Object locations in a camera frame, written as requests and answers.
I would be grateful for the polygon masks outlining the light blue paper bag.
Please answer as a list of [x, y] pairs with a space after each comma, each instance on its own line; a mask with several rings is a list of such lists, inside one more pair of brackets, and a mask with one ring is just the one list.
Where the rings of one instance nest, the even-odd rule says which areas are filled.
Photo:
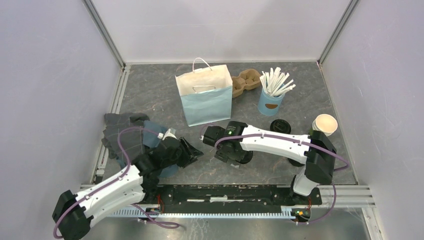
[[197, 57], [192, 70], [175, 81], [189, 127], [231, 118], [233, 81], [227, 65], [211, 66]]

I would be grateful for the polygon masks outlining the green paper coffee cup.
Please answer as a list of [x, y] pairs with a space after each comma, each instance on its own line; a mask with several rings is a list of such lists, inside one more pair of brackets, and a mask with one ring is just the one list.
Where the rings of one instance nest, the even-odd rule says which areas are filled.
[[269, 130], [272, 132], [290, 134], [292, 131], [291, 125], [284, 119], [275, 119], [271, 122]]

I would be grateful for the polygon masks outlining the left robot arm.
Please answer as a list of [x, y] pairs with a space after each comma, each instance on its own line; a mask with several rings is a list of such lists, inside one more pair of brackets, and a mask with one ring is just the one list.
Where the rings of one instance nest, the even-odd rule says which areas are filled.
[[80, 240], [113, 212], [141, 201], [153, 203], [157, 198], [158, 176], [163, 169], [185, 168], [203, 154], [183, 137], [168, 136], [101, 183], [77, 193], [63, 192], [52, 214], [54, 238]]

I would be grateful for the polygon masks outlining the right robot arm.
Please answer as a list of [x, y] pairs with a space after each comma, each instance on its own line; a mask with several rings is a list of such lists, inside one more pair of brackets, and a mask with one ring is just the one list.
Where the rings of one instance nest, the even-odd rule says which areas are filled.
[[289, 189], [289, 199], [302, 204], [312, 190], [333, 181], [337, 151], [320, 131], [293, 135], [260, 129], [230, 121], [226, 128], [209, 125], [200, 135], [202, 142], [216, 149], [215, 158], [233, 166], [249, 163], [254, 152], [291, 159], [302, 165]]

